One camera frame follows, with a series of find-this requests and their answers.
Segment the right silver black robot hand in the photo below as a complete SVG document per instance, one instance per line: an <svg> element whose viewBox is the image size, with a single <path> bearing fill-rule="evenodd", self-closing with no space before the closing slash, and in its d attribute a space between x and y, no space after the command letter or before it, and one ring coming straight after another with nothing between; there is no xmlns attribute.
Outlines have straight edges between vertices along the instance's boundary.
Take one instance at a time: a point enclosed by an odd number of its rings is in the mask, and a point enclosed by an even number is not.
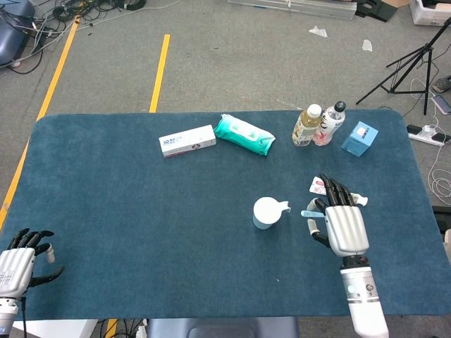
<svg viewBox="0 0 451 338"><path fill-rule="evenodd" d="M327 201L312 199L301 216L307 219L310 236L333 251L336 256L363 255L369 249L360 206L367 199L327 175L319 175Z"/></svg>

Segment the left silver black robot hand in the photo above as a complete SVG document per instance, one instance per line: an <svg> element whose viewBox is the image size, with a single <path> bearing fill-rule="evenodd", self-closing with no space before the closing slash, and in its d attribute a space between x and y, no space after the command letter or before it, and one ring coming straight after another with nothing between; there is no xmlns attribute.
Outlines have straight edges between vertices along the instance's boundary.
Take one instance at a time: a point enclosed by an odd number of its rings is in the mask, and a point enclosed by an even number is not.
<svg viewBox="0 0 451 338"><path fill-rule="evenodd" d="M46 254L47 263L55 262L54 248L49 242L40 243L45 237L52 237L49 230L18 231L6 250L1 252L1 298L20 300L29 288L48 284L56 280L64 271L60 267L50 275L34 277L36 258Z"/></svg>

